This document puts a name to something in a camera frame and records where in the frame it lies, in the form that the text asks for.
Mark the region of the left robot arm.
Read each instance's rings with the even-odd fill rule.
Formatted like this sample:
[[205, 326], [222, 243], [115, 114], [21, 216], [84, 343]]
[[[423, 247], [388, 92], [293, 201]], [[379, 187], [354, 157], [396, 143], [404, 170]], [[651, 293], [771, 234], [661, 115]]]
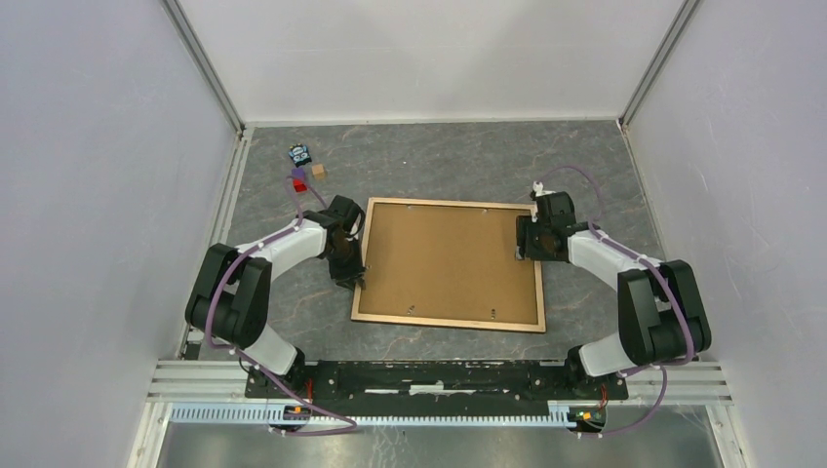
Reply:
[[210, 246], [185, 307], [185, 321], [270, 371], [268, 382], [281, 396], [298, 395], [307, 379], [305, 356], [267, 323], [271, 284], [305, 260], [318, 258], [328, 263], [337, 286], [362, 288], [366, 268], [358, 235], [365, 220], [356, 202], [337, 195], [320, 212], [304, 211], [255, 242]]

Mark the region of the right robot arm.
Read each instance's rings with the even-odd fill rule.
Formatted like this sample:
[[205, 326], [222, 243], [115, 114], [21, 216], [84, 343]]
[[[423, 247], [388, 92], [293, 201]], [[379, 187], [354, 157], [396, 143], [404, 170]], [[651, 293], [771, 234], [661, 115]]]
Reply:
[[691, 266], [637, 253], [594, 223], [578, 221], [571, 196], [532, 189], [535, 210], [516, 221], [516, 256], [579, 267], [616, 294], [617, 330], [574, 347], [563, 372], [566, 390], [587, 398], [603, 376], [650, 366], [684, 365], [710, 348], [712, 333]]

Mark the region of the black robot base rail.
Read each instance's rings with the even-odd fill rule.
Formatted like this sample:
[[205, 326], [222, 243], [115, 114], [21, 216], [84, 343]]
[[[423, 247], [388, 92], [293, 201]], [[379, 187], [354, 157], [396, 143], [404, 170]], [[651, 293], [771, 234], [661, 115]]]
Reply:
[[368, 416], [535, 416], [551, 402], [625, 401], [614, 375], [579, 375], [560, 361], [319, 361], [292, 390], [323, 410]]

